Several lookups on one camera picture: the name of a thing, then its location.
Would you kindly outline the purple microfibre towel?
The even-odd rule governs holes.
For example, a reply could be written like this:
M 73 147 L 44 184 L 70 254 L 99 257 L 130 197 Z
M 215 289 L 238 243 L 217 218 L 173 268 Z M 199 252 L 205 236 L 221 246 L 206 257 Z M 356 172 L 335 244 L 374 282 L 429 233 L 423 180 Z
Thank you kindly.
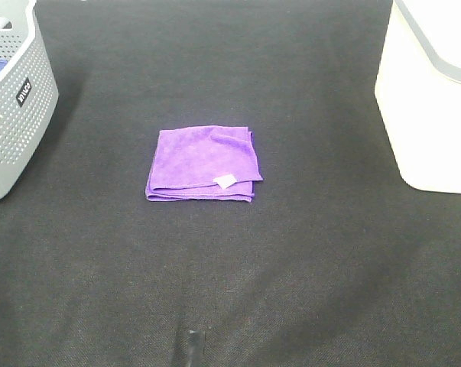
M 247 127 L 193 126 L 161 130 L 145 196 L 150 201 L 250 202 L 263 177 Z

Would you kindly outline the white plastic basket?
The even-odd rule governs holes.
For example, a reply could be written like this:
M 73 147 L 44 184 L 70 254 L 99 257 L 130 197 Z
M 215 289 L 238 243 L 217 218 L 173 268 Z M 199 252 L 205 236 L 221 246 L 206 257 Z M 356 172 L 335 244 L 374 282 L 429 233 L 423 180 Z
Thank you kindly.
M 375 98 L 401 178 L 461 193 L 461 1 L 394 1 Z

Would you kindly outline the grey perforated laundry basket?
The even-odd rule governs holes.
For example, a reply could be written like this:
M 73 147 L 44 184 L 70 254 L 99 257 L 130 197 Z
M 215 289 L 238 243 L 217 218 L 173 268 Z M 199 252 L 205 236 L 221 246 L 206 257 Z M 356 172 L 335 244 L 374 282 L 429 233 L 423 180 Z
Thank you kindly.
M 0 200 L 37 149 L 59 92 L 34 1 L 0 1 Z

